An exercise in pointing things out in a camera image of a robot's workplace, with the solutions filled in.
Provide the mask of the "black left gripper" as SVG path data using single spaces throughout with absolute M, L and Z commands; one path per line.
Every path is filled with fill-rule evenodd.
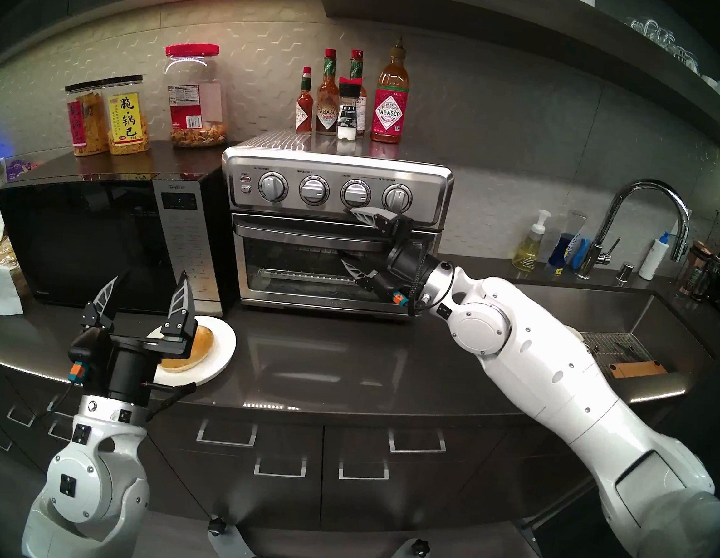
M 129 275 L 130 269 L 124 269 L 86 303 L 80 320 L 83 328 L 100 327 L 112 332 L 122 301 L 120 287 Z M 155 383 L 154 378 L 164 358 L 187 358 L 191 353 L 197 327 L 195 308 L 191 281 L 187 272 L 183 271 L 169 301 L 162 327 L 163 339 L 110 335 L 113 346 L 113 365 L 107 387 L 110 398 L 148 402 L 155 390 L 168 394 L 166 404 L 174 404 L 191 394 L 192 383 L 169 386 Z

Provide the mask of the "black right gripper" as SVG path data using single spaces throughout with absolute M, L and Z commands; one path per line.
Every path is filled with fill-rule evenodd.
M 350 208 L 349 214 L 360 223 L 375 229 L 387 239 L 407 239 L 414 220 L 404 214 L 374 207 Z M 412 238 L 396 243 L 388 255 L 387 272 L 380 259 L 338 251 L 345 270 L 353 281 L 371 293 L 394 294 L 395 290 L 423 292 L 430 276 L 442 263 L 432 255 L 433 238 Z

